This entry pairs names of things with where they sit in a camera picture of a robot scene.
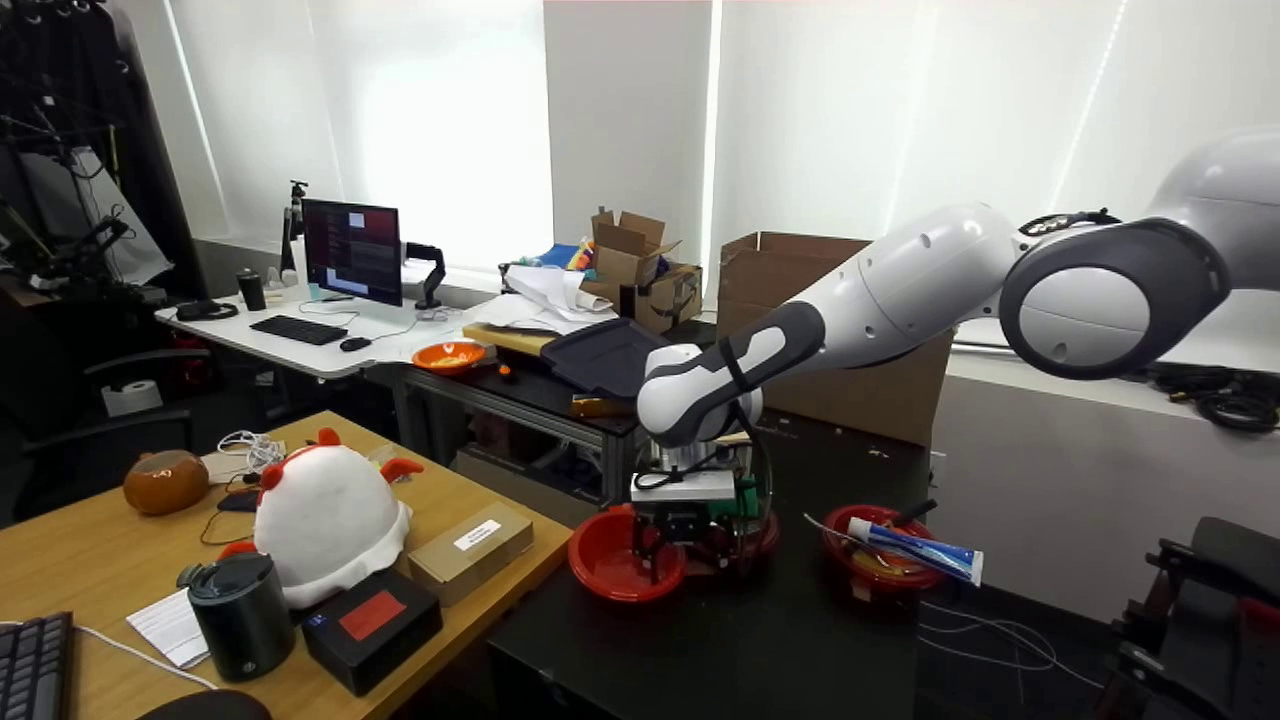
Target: toothpaste tube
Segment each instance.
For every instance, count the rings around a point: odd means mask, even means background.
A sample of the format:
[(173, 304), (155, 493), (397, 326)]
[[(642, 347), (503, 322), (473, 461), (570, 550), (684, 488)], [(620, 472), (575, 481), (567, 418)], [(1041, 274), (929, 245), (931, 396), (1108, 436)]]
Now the toothpaste tube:
[(979, 550), (895, 533), (861, 518), (849, 519), (849, 534), (872, 547), (905, 555), (927, 568), (973, 583), (974, 587), (982, 585), (982, 551)]

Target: stuffed toy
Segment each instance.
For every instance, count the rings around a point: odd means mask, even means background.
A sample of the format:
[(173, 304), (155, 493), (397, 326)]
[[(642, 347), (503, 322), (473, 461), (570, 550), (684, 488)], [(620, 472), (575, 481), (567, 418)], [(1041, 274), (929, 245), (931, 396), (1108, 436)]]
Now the stuffed toy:
[(389, 483), (422, 471), (403, 457), (379, 471), (329, 428), (317, 439), (262, 471), (253, 542), (232, 543), (221, 555), (270, 555), (284, 600), (296, 610), (396, 562), (413, 512)]

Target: toilet paper roll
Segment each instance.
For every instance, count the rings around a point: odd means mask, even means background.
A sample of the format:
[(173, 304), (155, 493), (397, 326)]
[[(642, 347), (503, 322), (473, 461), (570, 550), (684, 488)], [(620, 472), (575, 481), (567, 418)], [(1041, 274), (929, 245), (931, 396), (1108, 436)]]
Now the toilet paper roll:
[(106, 405), (106, 414), (111, 418), (128, 415), (140, 410), (160, 407), (160, 388), (155, 380), (136, 380), (124, 386), (105, 386), (102, 388), (102, 404)]

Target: monitor screen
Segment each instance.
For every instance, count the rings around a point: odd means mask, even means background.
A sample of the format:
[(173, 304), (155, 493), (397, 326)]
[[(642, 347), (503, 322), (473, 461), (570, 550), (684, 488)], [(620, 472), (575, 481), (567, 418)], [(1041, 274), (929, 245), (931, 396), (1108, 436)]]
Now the monitor screen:
[(399, 214), (394, 208), (302, 201), (307, 282), (401, 305)]

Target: keyboard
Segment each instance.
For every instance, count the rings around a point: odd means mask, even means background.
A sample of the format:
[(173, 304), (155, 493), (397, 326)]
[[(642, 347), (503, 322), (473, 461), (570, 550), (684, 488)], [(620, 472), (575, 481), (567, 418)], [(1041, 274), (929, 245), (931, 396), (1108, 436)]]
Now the keyboard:
[(68, 716), (74, 632), (70, 612), (0, 625), (0, 719)]
[(253, 323), (250, 328), (311, 345), (325, 345), (347, 336), (347, 328), (323, 325), (288, 315), (275, 315)]

